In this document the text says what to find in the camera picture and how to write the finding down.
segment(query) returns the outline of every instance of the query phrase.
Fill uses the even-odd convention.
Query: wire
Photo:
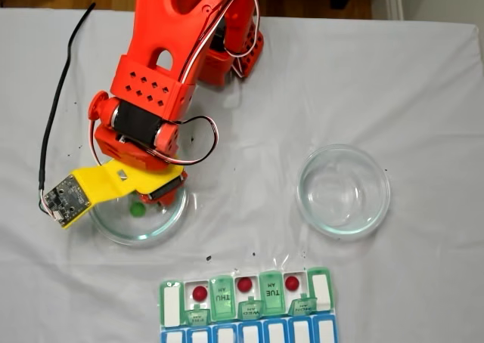
[[[89,149],[91,151],[91,154],[96,161],[97,165],[101,165],[101,162],[99,162],[98,155],[96,153],[96,149],[94,149],[94,126],[96,124],[95,120],[91,120],[89,122]]]
[[[228,8],[231,6],[232,2],[234,0],[229,0],[227,2],[227,4],[225,5],[225,7],[220,11],[219,15],[217,16],[217,18],[210,24],[209,28],[208,28],[208,31],[205,30],[202,35],[201,35],[201,41],[199,43],[199,45],[197,46],[196,48],[196,51],[194,52],[193,56],[190,58],[189,62],[188,62],[188,66],[187,68],[185,69],[185,71],[182,73],[182,76],[181,76],[181,80],[180,82],[183,84],[185,83],[187,77],[188,77],[188,74],[190,73],[190,70],[191,70],[191,67],[193,66],[195,60],[197,59],[198,57],[198,54],[200,53],[200,51],[202,51],[202,48],[203,46],[206,44],[206,42],[209,40],[210,36],[215,32],[216,28],[217,28],[217,25],[219,24],[220,20],[224,17],[225,15],[225,12],[228,10]]]
[[[256,40],[257,40],[257,33],[259,32],[259,23],[260,23],[260,10],[259,10],[259,1],[254,0],[254,4],[256,5],[256,28],[254,30],[254,42],[252,43],[252,46],[247,50],[247,52],[244,53],[237,53],[237,52],[231,52],[227,48],[225,48],[225,51],[231,55],[232,57],[244,57],[250,54],[254,47],[256,46]]]
[[[237,63],[239,64],[239,67],[237,68],[234,64],[232,64],[232,69],[234,70],[235,74],[240,77],[241,79],[244,78],[244,75],[242,73],[242,65],[240,64],[240,58],[237,58]]]
[[[44,212],[46,215],[48,215],[47,211],[44,210],[44,207],[42,207],[42,201],[39,199],[39,209]]]
[[[84,12],[81,19],[77,23],[76,28],[74,28],[72,34],[70,35],[69,42],[67,43],[66,63],[64,65],[64,68],[62,69],[59,83],[57,84],[57,88],[55,90],[54,100],[52,101],[51,112],[48,116],[47,125],[45,126],[44,137],[42,139],[42,148],[40,151],[40,163],[39,163],[39,197],[40,197],[42,206],[50,216],[53,216],[52,211],[50,210],[49,207],[47,207],[47,203],[45,202],[45,198],[43,196],[44,184],[45,184],[45,160],[47,158],[48,139],[51,135],[52,124],[54,123],[54,117],[57,111],[57,105],[59,104],[59,98],[61,96],[62,86],[64,85],[64,81],[67,76],[67,71],[69,70],[70,58],[71,58],[70,53],[71,53],[72,44],[74,42],[77,32],[79,31],[79,28],[81,28],[81,25],[84,23],[85,19],[88,17],[88,15],[91,13],[91,11],[94,9],[95,6],[96,6],[95,3],[92,3],[89,6],[89,8]]]
[[[213,119],[208,117],[208,116],[201,115],[201,116],[194,116],[193,118],[190,118],[188,120],[178,120],[178,121],[175,121],[175,122],[170,121],[170,120],[165,120],[165,122],[167,122],[169,124],[173,124],[173,125],[183,125],[183,124],[188,124],[189,122],[193,122],[194,120],[197,120],[197,119],[205,119],[207,122],[209,122],[210,126],[212,126],[212,130],[213,130],[212,147],[210,147],[209,152],[207,154],[205,154],[205,156],[203,156],[202,158],[193,159],[193,160],[175,159],[175,158],[172,158],[171,156],[167,156],[166,154],[159,152],[158,150],[146,148],[146,147],[144,147],[140,144],[135,144],[135,145],[137,147],[141,148],[142,150],[144,150],[145,152],[151,154],[152,156],[160,158],[161,160],[163,160],[164,162],[167,162],[167,163],[172,163],[172,164],[175,164],[175,165],[195,165],[197,163],[200,163],[203,160],[205,160],[206,158],[208,158],[208,156],[210,154],[212,154],[213,150],[217,147],[217,144],[219,143],[219,130],[217,129],[217,124],[215,124]]]

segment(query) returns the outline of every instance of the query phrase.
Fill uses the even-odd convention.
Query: empty petri dish
[[[187,208],[185,187],[178,189],[173,204],[145,204],[136,193],[96,205],[91,211],[94,225],[108,239],[129,246],[149,246],[170,237]]]
[[[315,151],[299,173],[297,204],[322,233],[354,240],[373,232],[390,201],[388,178],[366,152],[344,144]]]

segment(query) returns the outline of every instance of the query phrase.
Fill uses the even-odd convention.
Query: green ball
[[[133,217],[143,217],[146,213],[146,206],[141,202],[133,202],[129,207],[129,212]]]

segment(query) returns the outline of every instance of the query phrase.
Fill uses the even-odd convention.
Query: red bead
[[[297,277],[288,277],[286,279],[286,289],[294,292],[297,290],[297,288],[299,288],[299,280]]]
[[[242,277],[237,282],[237,288],[241,292],[248,292],[252,289],[252,280],[249,277]]]
[[[194,289],[193,296],[195,301],[204,301],[208,293],[203,286],[197,286]]]

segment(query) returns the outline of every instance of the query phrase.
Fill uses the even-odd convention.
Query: white tablecloth
[[[65,231],[37,209],[42,134],[81,15],[0,10],[2,341],[156,342],[164,279],[315,265],[333,272],[341,342],[482,341],[484,77],[475,27],[263,18],[265,49],[251,77],[194,96],[192,109],[215,119],[221,141],[188,169],[186,222],[161,246],[130,249],[89,218]],[[82,28],[46,188],[93,164],[87,106],[109,89],[131,31],[132,14],[111,11]],[[369,152],[392,186],[387,219],[359,243],[328,240],[296,210],[302,161],[334,143]]]

